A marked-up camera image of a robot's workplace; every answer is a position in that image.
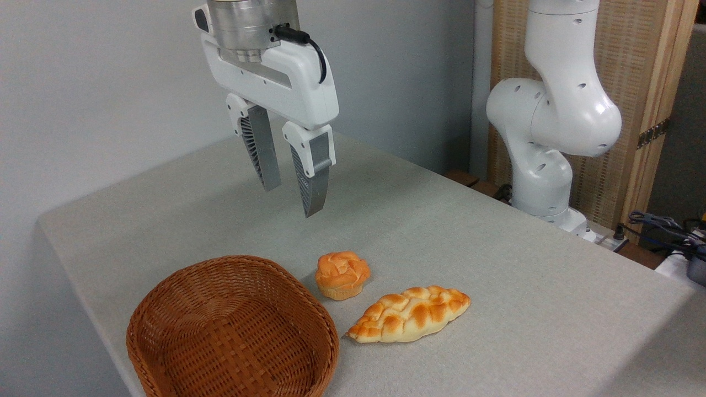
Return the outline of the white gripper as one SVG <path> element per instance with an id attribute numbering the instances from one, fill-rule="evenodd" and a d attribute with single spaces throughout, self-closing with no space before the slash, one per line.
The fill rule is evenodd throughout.
<path id="1" fill-rule="evenodd" d="M 192 19 L 215 81 L 230 92 L 226 105 L 234 132 L 244 141 L 263 189 L 281 184 L 270 110 L 289 120 L 282 132 L 290 144 L 303 213 L 306 218 L 318 213 L 335 165 L 328 123 L 339 105 L 325 56 L 310 43 L 282 38 L 287 30 L 299 30 L 297 6 L 204 4 L 192 10 Z"/>

